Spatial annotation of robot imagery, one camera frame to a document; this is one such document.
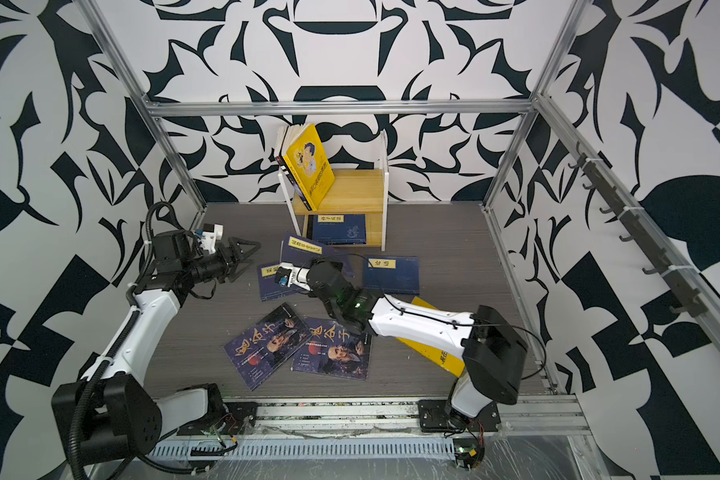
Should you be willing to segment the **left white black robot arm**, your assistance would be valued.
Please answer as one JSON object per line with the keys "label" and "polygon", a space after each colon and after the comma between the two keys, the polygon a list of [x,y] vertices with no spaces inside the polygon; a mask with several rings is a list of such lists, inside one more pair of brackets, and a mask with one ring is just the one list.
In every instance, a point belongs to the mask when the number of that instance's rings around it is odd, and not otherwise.
{"label": "left white black robot arm", "polygon": [[183,428],[207,430],[228,413],[219,387],[205,383],[154,399],[144,380],[168,325],[195,287],[234,282],[260,249],[257,241],[225,238],[218,224],[199,230],[156,233],[157,213],[174,207],[160,201],[146,215],[145,261],[129,284],[127,317],[105,352],[74,383],[54,393],[51,406],[71,474],[85,479],[87,467],[117,462],[117,478],[136,458]]}

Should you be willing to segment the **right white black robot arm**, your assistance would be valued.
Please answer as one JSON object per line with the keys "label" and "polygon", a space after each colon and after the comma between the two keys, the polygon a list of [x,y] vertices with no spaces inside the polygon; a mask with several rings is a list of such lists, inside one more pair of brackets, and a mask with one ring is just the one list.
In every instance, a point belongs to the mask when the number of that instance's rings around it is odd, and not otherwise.
{"label": "right white black robot arm", "polygon": [[464,363],[446,402],[446,412],[468,421],[491,403],[514,405],[520,396],[533,333],[508,323],[492,307],[474,313],[417,306],[380,290],[358,288],[342,264],[317,260],[297,267],[289,283],[321,301],[329,317],[358,332],[414,341]]}

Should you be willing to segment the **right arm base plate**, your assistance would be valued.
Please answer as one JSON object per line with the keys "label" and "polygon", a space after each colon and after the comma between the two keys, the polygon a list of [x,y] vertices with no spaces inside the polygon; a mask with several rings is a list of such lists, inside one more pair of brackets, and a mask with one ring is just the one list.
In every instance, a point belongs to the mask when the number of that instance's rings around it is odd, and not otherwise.
{"label": "right arm base plate", "polygon": [[467,418],[451,409],[446,400],[422,399],[417,402],[419,428],[424,433],[497,432],[501,423],[497,404],[484,407],[476,418]]}

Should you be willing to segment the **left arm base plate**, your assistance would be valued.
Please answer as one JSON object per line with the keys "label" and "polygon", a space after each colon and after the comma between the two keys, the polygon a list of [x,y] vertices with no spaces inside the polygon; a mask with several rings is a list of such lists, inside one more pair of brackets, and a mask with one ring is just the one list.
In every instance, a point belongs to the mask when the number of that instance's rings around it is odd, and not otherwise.
{"label": "left arm base plate", "polygon": [[206,433],[219,436],[236,436],[252,431],[257,423],[259,404],[253,401],[235,401],[225,404],[226,411]]}

